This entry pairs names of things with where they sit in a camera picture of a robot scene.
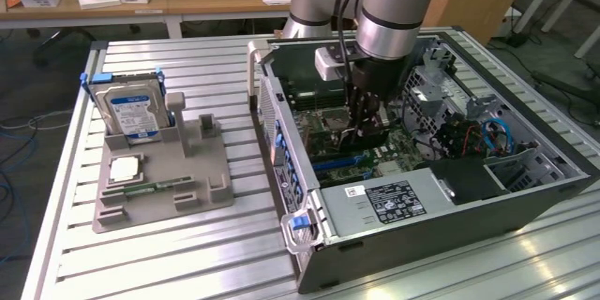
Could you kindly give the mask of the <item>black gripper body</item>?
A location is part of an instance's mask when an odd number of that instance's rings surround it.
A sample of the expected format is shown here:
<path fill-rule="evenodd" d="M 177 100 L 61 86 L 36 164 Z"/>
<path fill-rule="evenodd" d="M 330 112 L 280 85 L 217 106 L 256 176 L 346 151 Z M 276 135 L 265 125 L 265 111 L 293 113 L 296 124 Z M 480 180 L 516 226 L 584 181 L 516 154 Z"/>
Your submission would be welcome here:
<path fill-rule="evenodd" d="M 380 100 L 389 100 L 400 82 L 404 58 L 382 60 L 365 58 L 354 61 L 352 85 L 360 94 L 376 95 Z"/>

